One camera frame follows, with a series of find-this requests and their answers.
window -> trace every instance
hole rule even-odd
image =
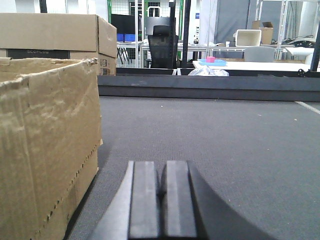
[[[160,17],[160,2],[148,2],[148,17]]]
[[[130,2],[130,15],[135,15],[135,2]],[[142,16],[142,2],[138,2],[138,15]]]

white chair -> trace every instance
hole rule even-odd
[[[250,46],[244,50],[245,62],[272,63],[275,49],[269,46]]]

blue tray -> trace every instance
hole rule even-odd
[[[198,59],[200,65],[207,65],[207,66],[219,66],[224,67],[227,65],[227,62],[221,59],[215,59],[214,62],[206,62],[205,59]]]

black monitor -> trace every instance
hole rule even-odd
[[[152,35],[154,33],[154,26],[156,25],[170,25],[170,17],[148,16],[145,18],[145,35]]]
[[[116,27],[117,34],[135,34],[135,16],[111,14],[111,24]]]

black label on box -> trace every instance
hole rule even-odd
[[[7,49],[7,56],[13,59],[49,58],[70,59],[68,50],[40,50],[40,49]]]
[[[100,66],[101,67],[106,67],[107,66],[107,60],[106,59],[100,59]]]
[[[100,68],[100,75],[110,75],[110,69]]]

